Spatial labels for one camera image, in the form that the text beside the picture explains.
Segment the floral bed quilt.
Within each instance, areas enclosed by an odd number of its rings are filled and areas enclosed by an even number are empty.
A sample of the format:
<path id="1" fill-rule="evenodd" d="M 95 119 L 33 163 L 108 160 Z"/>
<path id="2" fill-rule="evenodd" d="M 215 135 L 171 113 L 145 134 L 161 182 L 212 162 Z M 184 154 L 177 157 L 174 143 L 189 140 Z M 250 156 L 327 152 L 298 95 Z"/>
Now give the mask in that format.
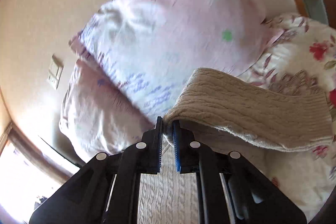
<path id="1" fill-rule="evenodd" d="M 276 16 L 267 26 L 283 34 L 240 79 L 285 95 L 318 89 L 335 118 L 335 29 L 299 14 Z M 267 176 L 311 221 L 335 187 L 335 141 L 304 152 L 266 154 Z"/>

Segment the white wall switch plate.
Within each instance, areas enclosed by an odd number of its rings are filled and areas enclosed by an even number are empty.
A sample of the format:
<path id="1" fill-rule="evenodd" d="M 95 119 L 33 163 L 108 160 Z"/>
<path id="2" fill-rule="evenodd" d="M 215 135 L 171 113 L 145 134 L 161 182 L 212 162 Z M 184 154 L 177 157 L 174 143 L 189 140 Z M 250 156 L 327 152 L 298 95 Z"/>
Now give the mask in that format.
<path id="1" fill-rule="evenodd" d="M 51 56 L 51 61 L 48 69 L 47 82 L 55 90 L 59 86 L 60 77 L 63 72 L 62 62 L 55 56 Z"/>

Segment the beige cable knit sweater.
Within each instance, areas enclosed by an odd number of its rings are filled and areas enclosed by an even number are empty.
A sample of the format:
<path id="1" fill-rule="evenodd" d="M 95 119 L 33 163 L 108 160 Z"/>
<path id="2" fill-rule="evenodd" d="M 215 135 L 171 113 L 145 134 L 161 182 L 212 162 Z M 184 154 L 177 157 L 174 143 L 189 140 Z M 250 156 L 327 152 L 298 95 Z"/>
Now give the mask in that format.
<path id="1" fill-rule="evenodd" d="M 285 95 L 205 68 L 194 71 L 163 120 L 166 127 L 180 121 L 214 150 L 239 150 L 266 176 L 269 151 L 304 152 L 335 141 L 324 91 Z"/>

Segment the pink floral pillow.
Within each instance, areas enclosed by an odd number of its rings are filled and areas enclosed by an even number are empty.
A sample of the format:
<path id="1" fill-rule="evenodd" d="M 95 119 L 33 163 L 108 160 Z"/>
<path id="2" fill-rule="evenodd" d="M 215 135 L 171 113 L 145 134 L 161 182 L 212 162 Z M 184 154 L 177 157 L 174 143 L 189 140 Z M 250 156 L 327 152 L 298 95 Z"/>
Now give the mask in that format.
<path id="1" fill-rule="evenodd" d="M 76 61 L 59 128 L 84 162 L 99 152 L 122 152 L 153 127 L 100 70 Z"/>
<path id="2" fill-rule="evenodd" d="M 110 0 L 70 41 L 146 118 L 173 107 L 197 68 L 248 70 L 282 30 L 256 0 Z"/>

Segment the dark window frame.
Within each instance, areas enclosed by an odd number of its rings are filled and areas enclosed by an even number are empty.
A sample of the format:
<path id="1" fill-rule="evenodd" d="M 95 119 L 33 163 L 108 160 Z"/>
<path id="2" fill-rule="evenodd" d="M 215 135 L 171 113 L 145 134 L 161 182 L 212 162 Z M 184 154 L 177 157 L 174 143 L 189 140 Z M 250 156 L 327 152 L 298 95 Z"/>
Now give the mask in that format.
<path id="1" fill-rule="evenodd" d="M 3 118 L 1 151 L 5 149 L 7 143 L 12 143 L 33 166 L 59 184 L 64 184 L 79 170 L 50 146 L 43 147 L 45 142 L 37 145 L 37 142 L 26 136 L 11 118 L 3 94 L 1 94 L 1 117 Z"/>

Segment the pink floral front pillow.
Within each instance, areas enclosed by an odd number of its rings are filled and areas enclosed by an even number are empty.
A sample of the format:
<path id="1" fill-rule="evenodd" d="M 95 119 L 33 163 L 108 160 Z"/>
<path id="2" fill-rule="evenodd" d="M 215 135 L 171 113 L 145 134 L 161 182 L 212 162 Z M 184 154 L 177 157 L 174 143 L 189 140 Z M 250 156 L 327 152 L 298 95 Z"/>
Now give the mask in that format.
<path id="1" fill-rule="evenodd" d="M 173 107 L 197 68 L 248 70 L 282 30 L 256 0 L 110 0 L 70 41 L 146 118 Z"/>

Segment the pink floral back pillow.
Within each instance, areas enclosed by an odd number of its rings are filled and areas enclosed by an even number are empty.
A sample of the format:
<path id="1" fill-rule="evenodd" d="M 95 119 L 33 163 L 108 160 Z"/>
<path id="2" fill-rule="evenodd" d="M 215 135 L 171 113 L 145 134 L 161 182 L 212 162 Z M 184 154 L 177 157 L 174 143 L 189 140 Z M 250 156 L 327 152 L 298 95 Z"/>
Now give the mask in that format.
<path id="1" fill-rule="evenodd" d="M 84 162 L 99 152 L 122 152 L 153 127 L 100 70 L 76 61 L 59 128 Z"/>

